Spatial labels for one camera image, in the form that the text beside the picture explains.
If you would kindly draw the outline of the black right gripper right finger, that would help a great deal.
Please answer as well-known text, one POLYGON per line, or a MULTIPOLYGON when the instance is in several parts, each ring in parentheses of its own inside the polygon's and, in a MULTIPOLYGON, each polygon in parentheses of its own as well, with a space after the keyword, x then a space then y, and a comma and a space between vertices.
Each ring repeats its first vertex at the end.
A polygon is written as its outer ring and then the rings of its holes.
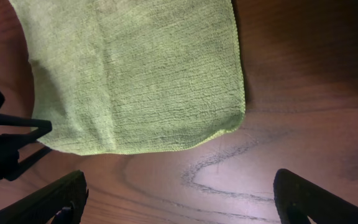
POLYGON ((273 182, 280 221, 294 223, 358 223, 358 207, 287 169, 273 182))

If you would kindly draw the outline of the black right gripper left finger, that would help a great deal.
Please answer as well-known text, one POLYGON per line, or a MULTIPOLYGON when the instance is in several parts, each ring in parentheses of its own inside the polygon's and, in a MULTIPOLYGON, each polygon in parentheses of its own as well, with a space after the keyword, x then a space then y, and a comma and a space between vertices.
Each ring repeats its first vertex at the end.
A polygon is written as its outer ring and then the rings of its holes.
POLYGON ((89 195, 76 170, 0 210, 3 223, 80 223, 89 195))

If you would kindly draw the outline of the light green cloth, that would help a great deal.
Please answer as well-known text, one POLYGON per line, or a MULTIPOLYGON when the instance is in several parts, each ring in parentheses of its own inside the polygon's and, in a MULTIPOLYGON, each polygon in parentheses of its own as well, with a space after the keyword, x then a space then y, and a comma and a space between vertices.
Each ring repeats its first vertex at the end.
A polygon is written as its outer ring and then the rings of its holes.
POLYGON ((182 151, 235 131, 246 100, 229 0, 16 0, 40 142, 81 156, 182 151))

